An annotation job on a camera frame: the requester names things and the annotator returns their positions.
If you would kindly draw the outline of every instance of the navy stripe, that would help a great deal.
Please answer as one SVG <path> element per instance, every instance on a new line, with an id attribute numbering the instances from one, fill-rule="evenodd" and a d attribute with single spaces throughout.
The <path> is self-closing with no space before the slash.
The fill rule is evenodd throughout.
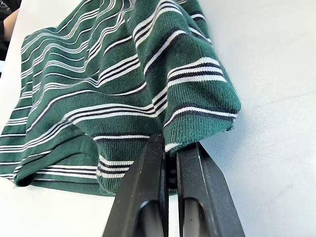
<path id="1" fill-rule="evenodd" d="M 169 31 L 164 37 L 163 39 L 160 40 L 158 46 L 156 46 L 153 50 L 152 50 L 152 53 L 150 54 L 150 56 L 148 56 L 145 60 L 145 63 L 143 65 L 144 69 L 145 69 L 145 66 L 148 64 L 148 62 L 151 60 L 151 58 L 161 49 L 161 47 L 166 43 L 167 39 L 176 31 L 182 31 L 182 29 L 179 29 L 179 28 L 173 28 L 171 29 L 171 31 Z M 167 55 L 167 53 L 169 53 L 169 50 L 167 50 L 168 48 L 173 48 L 175 46 L 175 44 L 180 40 L 182 39 L 183 37 L 185 37 L 186 35 L 185 34 L 180 34 L 178 35 L 176 38 L 174 38 L 172 40 L 172 42 L 167 46 L 167 48 L 164 49 L 164 51 L 159 55 L 159 58 L 162 58 L 160 60 L 155 60 L 150 66 L 149 68 L 152 68 L 153 65 L 157 62 L 157 61 L 160 61 L 160 62 L 164 62 L 164 58 L 165 56 Z"/>
<path id="2" fill-rule="evenodd" d="M 229 122 L 233 122 L 235 119 L 234 117 L 220 116 L 220 115 L 209 114 L 209 113 L 204 113 L 204 112 L 200 112 L 200 111 L 185 111 L 183 113 L 175 115 L 174 118 L 172 119 L 172 121 L 170 121 L 170 123 L 167 124 L 165 127 L 168 127 L 169 125 L 171 125 L 172 122 L 174 120 L 176 120 L 177 118 L 180 118 L 182 116 L 188 116 L 188 115 L 194 115 L 194 116 L 198 115 L 198 116 L 202 116 L 202 117 L 211 117 L 211 118 L 215 118 L 215 119 L 227 120 Z"/>
<path id="3" fill-rule="evenodd" d="M 117 165 L 105 164 L 101 160 L 99 161 L 99 163 L 107 168 L 130 168 L 130 166 L 131 166 L 131 164 L 117 164 Z"/>
<path id="4" fill-rule="evenodd" d="M 164 8 L 174 8 L 174 9 L 177 9 L 177 10 L 178 10 L 178 8 L 175 7 L 175 6 L 164 6 L 164 7 L 161 8 L 161 10 L 163 10 Z M 141 37 L 143 37 L 145 34 L 147 34 L 147 33 L 149 32 L 149 30 L 150 30 L 150 28 L 147 29 L 145 32 L 143 32 L 141 35 L 139 35 L 139 36 L 135 39 L 135 42 L 137 42 Z"/>
<path id="5" fill-rule="evenodd" d="M 214 63 L 200 63 L 200 64 L 195 65 L 195 66 L 190 66 L 190 67 L 186 67 L 186 68 L 179 68 L 179 69 L 177 69 L 177 70 L 172 71 L 172 73 L 175 73 L 175 72 L 181 71 L 181 70 L 194 69 L 194 68 L 201 68 L 201 67 L 214 67 L 214 68 L 221 69 L 221 66 L 216 65 L 216 64 L 214 64 Z"/>
<path id="6" fill-rule="evenodd" d="M 222 73 L 219 73 L 219 72 L 197 72 L 197 73 L 183 73 L 183 74 L 180 74 L 180 75 L 177 75 L 177 76 L 173 76 L 169 79 L 169 81 L 173 81 L 173 80 L 177 80 L 179 78 L 186 78 L 186 77 L 197 77 L 197 76 L 222 76 L 223 78 L 224 75 Z"/>
<path id="7" fill-rule="evenodd" d="M 125 174 L 127 172 L 127 170 L 122 170 L 122 171 L 108 171 L 108 170 L 104 170 L 98 167 L 98 170 L 101 171 L 104 174 Z"/>
<path id="8" fill-rule="evenodd" d="M 62 170 L 82 170 L 82 171 L 96 171 L 97 170 L 97 167 L 95 167 L 95 169 L 87 169 L 87 168 L 65 168 L 65 167 L 60 167 L 60 168 L 55 168 L 55 167 L 46 167 L 44 169 L 62 169 Z"/>
<path id="9" fill-rule="evenodd" d="M 46 170 L 39 170 L 37 172 L 48 172 Z M 52 173 L 64 173 L 64 174 L 86 174 L 86 175 L 96 175 L 96 173 L 80 173 L 80 172 L 66 172 L 66 171 L 51 171 Z"/>

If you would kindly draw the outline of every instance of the knit fabric texture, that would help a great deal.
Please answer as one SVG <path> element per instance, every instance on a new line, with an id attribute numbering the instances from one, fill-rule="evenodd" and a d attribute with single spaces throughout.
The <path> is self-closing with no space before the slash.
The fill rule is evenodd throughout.
<path id="1" fill-rule="evenodd" d="M 84 0 L 21 54 L 0 137 L 0 177 L 19 187 L 114 195 L 152 134 L 173 157 L 240 110 L 196 0 Z"/>

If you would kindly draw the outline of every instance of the striped knit garment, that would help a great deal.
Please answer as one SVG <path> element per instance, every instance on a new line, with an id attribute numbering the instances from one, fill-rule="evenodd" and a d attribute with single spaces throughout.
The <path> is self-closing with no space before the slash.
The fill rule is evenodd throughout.
<path id="1" fill-rule="evenodd" d="M 111 196 L 149 136 L 165 151 L 230 130 L 240 103 L 196 0 L 83 0 L 24 40 L 0 177 Z"/>

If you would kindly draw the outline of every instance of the white stripe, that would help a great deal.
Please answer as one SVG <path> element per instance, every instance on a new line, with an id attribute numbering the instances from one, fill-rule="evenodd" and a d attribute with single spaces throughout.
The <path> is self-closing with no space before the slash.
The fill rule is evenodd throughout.
<path id="1" fill-rule="evenodd" d="M 140 30 L 142 27 L 144 27 L 144 26 L 147 25 L 150 21 L 153 20 L 153 18 L 155 17 L 157 11 L 160 10 L 160 5 L 162 5 L 162 4 L 168 4 L 168 3 L 172 4 L 173 6 L 175 6 L 175 5 L 173 4 L 173 2 L 171 2 L 171 1 L 168 1 L 168 0 L 160 0 L 160 1 L 157 3 L 157 7 L 156 7 L 156 9 L 154 10 L 154 12 L 151 14 L 151 16 L 148 17 L 146 20 L 142 21 L 141 23 L 139 23 L 139 24 L 134 28 L 134 30 L 133 30 L 133 38 L 135 38 L 136 32 L 137 32 L 138 30 Z"/>
<path id="2" fill-rule="evenodd" d="M 0 162 L 0 165 L 12 165 L 12 164 L 19 164 L 20 161 L 17 162 Z"/>
<path id="3" fill-rule="evenodd" d="M 82 52 L 84 49 L 87 48 L 87 46 L 88 46 L 88 40 L 85 41 L 85 42 L 82 42 L 81 45 L 79 46 L 79 48 L 76 48 L 76 49 L 68 49 L 68 48 L 65 48 L 65 47 L 63 47 L 63 46 L 61 46 L 61 45 L 59 45 L 59 44 L 50 43 L 49 45 L 47 45 L 47 46 L 44 48 L 42 54 L 41 54 L 39 57 L 37 57 L 36 59 L 33 60 L 32 66 L 31 66 L 29 69 L 27 69 L 27 70 L 25 70 L 25 71 L 23 71 L 23 72 L 21 73 L 21 79 L 24 79 L 24 78 L 26 78 L 27 76 L 29 76 L 29 75 L 31 75 L 31 74 L 33 73 L 34 67 L 35 67 L 37 64 L 39 64 L 39 63 L 41 63 L 41 62 L 43 61 L 43 59 L 44 59 L 46 53 L 47 53 L 51 48 L 55 47 L 55 48 L 58 48 L 58 49 L 60 49 L 61 51 L 64 51 L 64 52 L 66 52 L 66 53 L 71 53 L 71 54 L 73 54 L 73 53 Z"/>
<path id="4" fill-rule="evenodd" d="M 129 167 L 126 167 L 126 168 L 107 168 L 101 164 L 99 164 L 99 167 L 105 171 L 128 171 Z"/>
<path id="5" fill-rule="evenodd" d="M 24 125 L 27 122 L 19 122 L 19 123 L 7 123 L 5 126 L 17 126 L 17 125 Z"/>
<path id="6" fill-rule="evenodd" d="M 209 43 L 212 43 L 211 39 L 206 38 L 204 35 L 202 35 L 199 31 L 197 31 L 196 29 L 193 29 L 191 27 L 189 27 L 190 31 L 192 31 L 193 33 L 201 36 L 203 39 L 205 39 L 206 41 L 208 41 Z"/>
<path id="7" fill-rule="evenodd" d="M 83 56 L 83 57 L 78 58 L 78 59 L 73 59 L 73 58 L 68 58 L 68 57 L 66 57 L 66 56 L 64 56 L 64 55 L 62 55 L 62 54 L 60 54 L 60 53 L 56 53 L 56 52 L 51 52 L 49 55 L 51 55 L 51 54 L 58 55 L 58 56 L 60 56 L 60 57 L 62 57 L 62 58 L 64 58 L 64 59 L 67 59 L 67 60 L 73 61 L 73 62 L 80 61 L 80 60 L 84 59 L 84 57 L 85 57 L 85 56 Z"/>
<path id="8" fill-rule="evenodd" d="M 96 166 L 91 166 L 91 165 L 61 165 L 61 164 L 53 164 L 48 166 L 47 168 L 66 168 L 66 169 L 93 169 L 96 170 L 97 167 Z"/>
<path id="9" fill-rule="evenodd" d="M 32 95 L 32 91 L 25 91 L 21 96 Z"/>
<path id="10" fill-rule="evenodd" d="M 107 95 L 112 95 L 112 96 L 129 95 L 129 94 L 135 93 L 135 92 L 137 92 L 139 90 L 142 90 L 146 85 L 147 85 L 147 83 L 144 82 L 139 88 L 136 88 L 134 90 L 131 90 L 131 91 L 128 91 L 128 92 L 125 92 L 125 93 L 121 93 L 121 94 L 107 94 Z"/>
<path id="11" fill-rule="evenodd" d="M 192 19 L 194 18 L 203 18 L 205 20 L 205 17 L 202 14 L 194 14 L 191 16 Z"/>
<path id="12" fill-rule="evenodd" d="M 30 96 L 22 96 L 22 97 L 20 97 L 19 100 L 23 100 L 23 99 L 27 99 L 27 98 L 32 98 L 32 95 L 30 95 Z"/>
<path id="13" fill-rule="evenodd" d="M 157 4 L 157 7 L 154 10 L 153 14 L 149 18 L 147 18 L 145 21 L 141 22 L 140 24 L 138 24 L 135 27 L 135 29 L 133 31 L 133 37 L 136 40 L 135 41 L 136 48 L 150 35 L 150 33 L 152 32 L 153 27 L 154 27 L 157 19 L 159 18 L 159 16 L 165 12 L 170 12 L 170 11 L 177 12 L 180 15 L 182 15 L 178 6 L 175 5 L 174 2 L 161 0 Z"/>
<path id="14" fill-rule="evenodd" d="M 136 41 L 136 43 L 135 43 L 136 48 L 138 48 L 138 46 L 139 46 L 142 42 L 144 42 L 145 39 L 148 38 L 148 36 L 150 35 L 150 33 L 153 31 L 153 28 L 154 28 L 155 23 L 156 23 L 157 19 L 159 18 L 159 16 L 162 15 L 163 13 L 165 13 L 165 12 L 171 12 L 171 11 L 177 12 L 177 13 L 179 13 L 179 14 L 182 15 L 181 11 L 179 11 L 179 10 L 177 10 L 177 9 L 174 9 L 174 8 L 165 8 L 165 9 L 161 10 L 161 11 L 159 12 L 159 14 L 157 15 L 157 17 L 155 18 L 155 21 L 150 25 L 150 30 L 149 30 L 145 35 L 143 35 L 142 37 L 140 37 L 139 39 L 137 39 L 137 41 Z"/>
<path id="15" fill-rule="evenodd" d="M 218 75 L 194 76 L 194 77 L 185 77 L 185 78 L 172 80 L 168 82 L 168 88 L 173 85 L 185 83 L 185 82 L 202 82 L 202 81 L 211 81 L 211 80 L 227 82 L 222 76 L 218 76 Z"/>
<path id="16" fill-rule="evenodd" d="M 26 136 L 25 133 L 21 133 L 21 134 L 5 134 L 5 135 L 0 135 L 0 137 L 24 137 Z"/>
<path id="17" fill-rule="evenodd" d="M 171 149 L 173 149 L 173 148 L 175 148 L 175 147 L 177 147 L 179 145 L 181 145 L 181 143 L 169 143 L 169 144 L 165 145 L 164 150 L 166 152 L 170 152 Z"/>
<path id="18" fill-rule="evenodd" d="M 188 67 L 194 67 L 194 66 L 198 66 L 198 65 L 204 64 L 204 63 L 212 63 L 212 64 L 215 64 L 217 66 L 220 65 L 219 62 L 217 60 L 213 59 L 213 58 L 203 57 L 203 58 L 200 58 L 200 59 L 196 60 L 193 63 L 189 63 L 189 64 L 183 65 L 181 67 L 177 67 L 177 68 L 174 68 L 174 69 L 170 70 L 169 73 L 168 73 L 168 78 L 170 77 L 170 74 L 173 73 L 176 70 L 185 69 L 185 68 L 188 68 Z"/>
<path id="19" fill-rule="evenodd" d="M 138 55 L 135 54 L 129 58 L 125 58 L 123 60 L 121 60 L 120 62 L 114 64 L 113 66 L 108 67 L 106 70 L 104 70 L 103 72 L 100 73 L 100 78 L 104 75 L 106 75 L 109 71 L 116 69 L 115 71 L 111 72 L 111 74 L 117 72 L 121 67 L 122 64 L 129 62 L 129 63 L 135 63 L 136 61 L 138 61 Z"/>
<path id="20" fill-rule="evenodd" d="M 21 88 L 21 91 L 25 89 L 26 85 L 33 83 L 33 81 L 29 81 L 27 83 L 25 83 L 25 86 Z"/>
<path id="21" fill-rule="evenodd" d="M 29 157 L 36 157 L 36 156 L 39 156 L 39 155 L 49 154 L 49 153 L 51 153 L 51 152 L 52 152 L 52 150 L 46 151 L 46 152 L 37 153 L 37 154 L 33 154 L 33 155 L 28 156 L 28 158 L 29 158 Z"/>
<path id="22" fill-rule="evenodd" d="M 52 172 L 52 173 L 82 173 L 82 174 L 86 174 L 86 175 L 91 175 L 96 173 L 97 168 L 95 167 L 95 170 L 82 170 L 82 169 L 41 169 L 40 172 Z"/>
<path id="23" fill-rule="evenodd" d="M 132 165 L 134 163 L 133 160 L 110 161 L 110 160 L 105 159 L 103 156 L 99 156 L 99 159 L 106 165 Z"/>
<path id="24" fill-rule="evenodd" d="M 2 178 L 13 177 L 13 174 L 0 174 L 0 177 Z"/>
<path id="25" fill-rule="evenodd" d="M 8 122 L 12 123 L 12 122 L 18 122 L 18 121 L 27 121 L 28 117 L 23 117 L 23 118 L 12 118 L 9 119 Z"/>
<path id="26" fill-rule="evenodd" d="M 186 32 L 178 30 L 172 33 L 172 35 L 166 40 L 163 46 L 158 50 L 158 52 L 149 60 L 144 68 L 144 74 L 146 74 L 147 69 L 152 65 L 152 63 L 161 55 L 161 53 L 169 46 L 169 44 L 179 35 L 186 34 Z"/>
<path id="27" fill-rule="evenodd" d="M 33 108 L 31 109 L 30 113 L 32 113 L 38 106 L 39 104 L 42 102 L 42 99 L 44 97 L 44 94 L 45 92 L 49 91 L 49 90 L 52 90 L 52 89 L 67 89 L 67 88 L 71 88 L 71 87 L 74 87 L 74 86 L 77 86 L 81 83 L 88 83 L 96 88 L 99 88 L 101 87 L 102 85 L 104 85 L 105 83 L 109 82 L 109 81 L 112 81 L 116 78 L 119 78 L 137 68 L 139 68 L 140 66 L 140 62 L 138 61 L 138 58 L 136 58 L 134 61 L 131 61 L 129 62 L 128 64 L 124 65 L 124 66 L 121 66 L 124 62 L 120 62 L 118 64 L 115 64 L 114 66 L 117 68 L 116 70 L 113 70 L 112 72 L 110 72 L 109 74 L 105 74 L 103 75 L 102 77 L 99 78 L 99 80 L 94 80 L 92 78 L 87 78 L 87 79 L 84 79 L 78 83 L 74 83 L 74 84 L 60 84 L 60 83 L 55 83 L 55 82 L 52 82 L 52 83 L 48 83 L 44 86 L 44 89 L 42 90 L 42 94 L 40 96 L 40 98 L 33 104 Z"/>
<path id="28" fill-rule="evenodd" d="M 132 139 L 132 138 L 150 138 L 150 136 L 145 135 L 122 135 L 122 136 L 97 136 L 94 137 L 93 140 L 100 140 L 100 139 Z"/>
<path id="29" fill-rule="evenodd" d="M 24 107 L 20 107 L 20 108 L 15 108 L 13 111 L 17 111 L 17 110 L 23 110 L 23 109 L 29 109 L 31 108 L 32 106 L 24 106 Z"/>
<path id="30" fill-rule="evenodd" d="M 115 6 L 115 4 L 113 4 L 114 2 L 115 2 L 115 1 L 111 1 L 111 3 L 110 3 L 110 5 L 108 6 L 108 8 L 106 8 L 106 9 L 105 9 L 104 11 L 102 11 L 102 12 L 99 12 L 99 13 L 97 14 L 97 18 L 100 17 L 100 16 L 102 16 L 102 15 L 104 15 L 104 14 L 106 14 L 108 11 L 112 10 L 113 7 Z M 85 32 L 89 32 L 91 29 L 92 29 L 92 27 L 89 28 L 89 29 L 86 29 L 86 30 L 81 31 L 81 32 L 78 34 L 76 40 L 75 40 L 73 43 L 67 43 L 67 42 L 63 42 L 63 43 L 64 43 L 64 44 L 67 44 L 67 45 L 76 44 L 76 43 L 78 42 L 78 40 L 79 40 L 80 35 L 82 35 L 82 34 L 85 33 Z M 42 45 L 45 41 L 47 41 L 47 40 L 51 40 L 51 39 L 45 39 L 45 40 L 43 40 L 42 43 L 41 43 L 37 48 L 35 48 L 35 49 L 32 51 L 32 53 L 33 53 L 36 49 L 40 48 L 41 45 Z M 31 58 L 32 53 L 30 54 L 30 56 L 29 56 L 29 58 L 28 58 L 27 60 L 25 60 L 25 61 L 22 62 L 22 64 L 25 63 L 26 61 L 28 61 L 28 60 Z"/>
<path id="31" fill-rule="evenodd" d="M 119 44 L 119 43 L 122 43 L 122 42 L 125 42 L 125 41 L 128 41 L 132 39 L 132 36 L 129 36 L 127 38 L 124 38 L 124 39 L 121 39 L 121 40 L 118 40 L 116 42 L 114 42 L 113 44 L 109 45 L 105 50 L 104 50 L 104 53 L 103 53 L 103 57 L 104 55 L 106 54 L 106 52 L 108 52 L 111 48 L 113 48 L 115 45 Z"/>
<path id="32" fill-rule="evenodd" d="M 177 0 L 177 3 L 178 4 L 184 4 L 184 3 L 186 3 L 187 2 L 187 0 Z"/>
<path id="33" fill-rule="evenodd" d="M 97 178 L 96 175 L 60 173 L 60 172 L 49 172 L 49 171 L 38 171 L 38 172 L 36 172 L 36 174 L 60 175 L 60 176 L 88 178 L 88 179 L 96 179 Z"/>
<path id="34" fill-rule="evenodd" d="M 66 44 L 66 45 L 73 45 L 73 44 L 76 44 L 76 43 L 78 42 L 80 36 L 81 36 L 83 33 L 90 31 L 91 29 L 92 29 L 92 28 L 89 28 L 89 29 L 86 29 L 86 30 L 81 31 L 81 32 L 78 34 L 78 36 L 77 36 L 77 38 L 76 38 L 76 40 L 75 40 L 74 42 L 72 42 L 72 43 L 63 42 L 63 44 Z M 25 59 L 24 61 L 22 61 L 22 64 L 28 62 L 28 61 L 30 60 L 30 58 L 32 57 L 32 54 L 33 54 L 34 52 L 36 52 L 37 49 L 41 48 L 41 46 L 42 46 L 46 41 L 48 41 L 48 40 L 52 40 L 52 39 L 44 39 L 44 40 L 40 43 L 39 46 L 37 46 L 36 48 L 33 49 L 33 51 L 29 54 L 29 57 L 28 57 L 27 59 Z"/>
<path id="35" fill-rule="evenodd" d="M 97 41 L 97 42 L 92 46 L 92 48 L 90 49 L 88 59 L 84 62 L 84 64 L 83 64 L 82 67 L 79 67 L 79 68 L 71 67 L 71 66 L 69 66 L 69 65 L 67 65 L 67 64 L 65 64 L 65 63 L 52 60 L 52 61 L 48 61 L 48 62 L 46 63 L 44 69 L 45 69 L 46 67 L 48 67 L 48 66 L 59 66 L 59 67 L 61 67 L 61 68 L 65 68 L 65 69 L 68 69 L 68 70 L 74 71 L 74 72 L 85 72 L 86 67 L 87 67 L 87 64 L 88 64 L 88 63 L 99 53 L 99 51 L 101 50 L 103 38 L 104 38 L 106 35 L 115 32 L 115 31 L 124 23 L 123 15 L 124 15 L 127 11 L 129 11 L 129 10 L 130 10 L 130 9 L 125 9 L 125 10 L 121 11 L 121 12 L 119 13 L 119 16 L 118 16 L 118 19 L 117 19 L 116 24 L 115 24 L 114 26 L 112 26 L 112 27 L 107 27 L 107 28 L 105 28 L 105 29 L 102 31 L 101 36 L 100 36 L 100 38 L 98 39 L 98 41 Z M 45 54 L 47 53 L 47 51 L 48 51 L 49 48 L 48 48 L 48 46 L 47 46 L 47 47 L 45 48 L 46 50 L 42 53 L 42 55 L 33 61 L 32 67 L 22 73 L 21 79 L 24 79 L 24 78 L 27 77 L 28 75 L 32 74 L 33 69 L 34 69 L 34 66 L 37 65 L 38 63 L 40 63 L 40 62 L 44 59 Z M 67 48 L 64 48 L 64 47 L 62 47 L 62 48 L 64 49 L 63 51 L 65 51 L 65 52 L 69 52 L 69 51 L 70 51 L 70 50 L 67 49 Z M 43 70 L 40 71 L 40 72 L 38 72 L 38 73 L 36 73 L 36 74 L 34 75 L 34 77 L 35 77 L 35 76 L 38 76 L 39 74 L 41 74 L 41 73 L 43 72 Z"/>
<path id="36" fill-rule="evenodd" d="M 223 74 L 223 71 L 219 68 L 215 67 L 199 67 L 199 68 L 189 68 L 189 69 L 182 69 L 179 71 L 175 71 L 171 73 L 168 77 L 168 79 L 181 75 L 181 74 L 186 74 L 186 73 L 200 73 L 200 72 L 218 72 Z"/>
<path id="37" fill-rule="evenodd" d="M 82 93 L 85 93 L 85 92 L 92 92 L 92 90 L 82 90 L 82 91 L 76 91 L 76 92 L 73 92 L 73 93 L 70 93 L 70 94 L 66 94 L 66 95 L 62 95 L 62 96 L 59 96 L 55 99 L 53 99 L 52 101 L 50 101 L 48 103 L 48 105 L 46 106 L 46 108 L 42 111 L 42 113 L 37 117 L 37 119 L 31 124 L 31 126 L 26 129 L 26 132 L 29 132 L 32 130 L 32 128 L 34 127 L 34 125 L 38 122 L 38 120 L 46 113 L 46 111 L 50 108 L 50 106 L 57 100 L 60 100 L 62 98 L 67 98 L 67 97 L 70 97 L 70 96 L 73 96 L 73 95 L 77 95 L 77 94 L 82 94 Z"/>
<path id="38" fill-rule="evenodd" d="M 230 114 L 230 113 L 224 113 L 224 112 L 217 112 L 217 111 L 210 111 L 210 110 L 206 110 L 206 109 L 201 109 L 201 108 L 196 108 L 196 107 L 185 107 L 182 109 L 177 110 L 176 112 L 174 112 L 171 116 L 171 118 L 164 124 L 163 127 L 166 127 L 169 123 L 171 123 L 171 121 L 174 119 L 174 117 L 178 114 L 184 113 L 186 111 L 197 111 L 197 112 L 203 112 L 206 114 L 213 114 L 213 115 L 219 115 L 219 116 L 224 116 L 224 117 L 233 117 L 236 118 L 237 115 L 236 114 Z"/>
<path id="39" fill-rule="evenodd" d="M 164 88 L 164 90 L 162 92 L 160 92 L 154 99 L 153 99 L 153 102 L 145 107 L 133 107 L 133 106 L 129 106 L 129 105 L 121 105 L 123 107 L 128 107 L 128 108 L 135 108 L 135 109 L 138 109 L 138 110 L 146 110 L 146 109 L 149 109 L 151 108 L 150 111 L 153 110 L 153 108 L 157 108 L 157 106 L 159 104 L 161 104 L 162 102 L 166 101 L 166 94 L 165 94 L 165 91 L 166 91 L 166 87 Z M 70 93 L 70 94 L 67 94 L 67 95 L 63 95 L 61 97 L 58 97 L 58 98 L 55 98 L 54 100 L 52 100 L 48 106 L 45 108 L 45 110 L 42 112 L 42 114 L 40 116 L 38 116 L 38 118 L 33 122 L 33 124 L 27 129 L 27 132 L 30 131 L 33 126 L 38 122 L 38 120 L 43 116 L 43 114 L 49 109 L 49 107 L 55 102 L 57 101 L 58 99 L 61 99 L 61 98 L 66 98 L 66 97 L 70 97 L 70 96 L 73 96 L 73 95 L 76 95 L 76 94 L 81 94 L 81 93 L 85 93 L 85 92 L 94 92 L 92 90 L 83 90 L 83 91 L 77 91 L 77 92 L 74 92 L 74 93 Z M 156 106 L 153 106 L 153 103 L 156 102 L 160 97 L 163 97 L 163 99 L 156 105 Z M 100 106 L 97 106 L 98 108 L 106 108 L 106 107 L 109 107 L 110 105 L 100 105 Z M 164 104 L 164 106 L 162 106 L 159 110 L 156 111 L 156 115 L 154 116 L 158 116 L 165 108 L 167 107 L 167 103 Z M 75 110 L 75 111 L 71 111 L 69 113 L 67 113 L 64 118 L 66 118 L 67 116 L 71 116 L 72 114 L 76 113 L 76 112 L 82 112 L 84 110 L 89 110 L 89 109 L 92 109 L 93 107 L 87 107 L 87 108 L 81 108 L 79 110 Z M 148 115 L 144 115 L 144 113 L 136 113 L 136 114 L 133 114 L 131 112 L 129 113 L 113 113 L 111 115 L 109 115 L 108 117 L 113 117 L 113 116 L 121 116 L 121 115 L 126 115 L 126 114 L 132 114 L 132 115 L 137 115 L 137 116 L 148 116 Z M 40 137 L 36 138 L 36 139 L 33 139 L 29 142 L 27 142 L 26 144 L 24 145 L 15 145 L 15 146 L 0 146 L 0 153 L 11 153 L 11 152 L 21 152 L 21 151 L 24 151 L 26 150 L 27 148 L 29 147 L 34 147 L 36 145 L 39 145 L 39 144 L 42 144 L 42 143 L 45 143 L 49 140 L 51 140 L 52 138 L 54 138 L 58 132 L 60 132 L 62 129 L 68 127 L 70 124 L 68 124 L 67 122 L 65 122 L 63 119 L 58 122 L 57 124 L 53 125 L 47 132 L 45 132 L 44 134 L 42 134 Z"/>
<path id="40" fill-rule="evenodd" d="M 117 179 L 117 178 L 122 178 L 124 177 L 125 174 L 106 174 L 102 173 L 100 170 L 97 170 L 97 176 L 102 176 L 103 178 L 106 179 Z"/>

